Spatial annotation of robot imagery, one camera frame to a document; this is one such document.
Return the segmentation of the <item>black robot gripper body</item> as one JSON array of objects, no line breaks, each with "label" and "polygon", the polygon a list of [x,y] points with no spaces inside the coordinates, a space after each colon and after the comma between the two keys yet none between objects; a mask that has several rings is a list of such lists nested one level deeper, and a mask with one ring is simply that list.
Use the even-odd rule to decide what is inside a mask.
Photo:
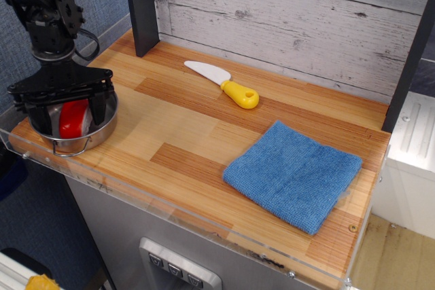
[{"label": "black robot gripper body", "polygon": [[114,93],[109,69],[86,67],[68,58],[43,61],[32,76],[7,87],[19,111],[89,99],[98,92]]}]

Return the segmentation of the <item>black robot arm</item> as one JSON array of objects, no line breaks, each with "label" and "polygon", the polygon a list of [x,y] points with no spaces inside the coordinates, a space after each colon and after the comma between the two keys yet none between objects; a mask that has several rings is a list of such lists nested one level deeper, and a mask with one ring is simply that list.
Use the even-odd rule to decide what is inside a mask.
[{"label": "black robot arm", "polygon": [[88,34],[82,28],[83,9],[74,0],[5,1],[28,32],[32,55],[41,64],[32,76],[8,86],[17,110],[29,115],[38,132],[52,134],[51,106],[87,100],[93,123],[101,125],[114,94],[113,73],[73,59],[75,39]]}]

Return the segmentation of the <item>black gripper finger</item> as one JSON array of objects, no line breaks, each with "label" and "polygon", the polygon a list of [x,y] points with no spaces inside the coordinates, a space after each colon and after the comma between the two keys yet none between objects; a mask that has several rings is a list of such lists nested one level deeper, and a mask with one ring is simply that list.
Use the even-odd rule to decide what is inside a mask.
[{"label": "black gripper finger", "polygon": [[33,129],[39,134],[59,137],[59,119],[61,105],[34,107],[29,109],[29,120]]},{"label": "black gripper finger", "polygon": [[98,92],[88,99],[92,120],[95,125],[100,125],[105,120],[106,101],[108,92]]}]

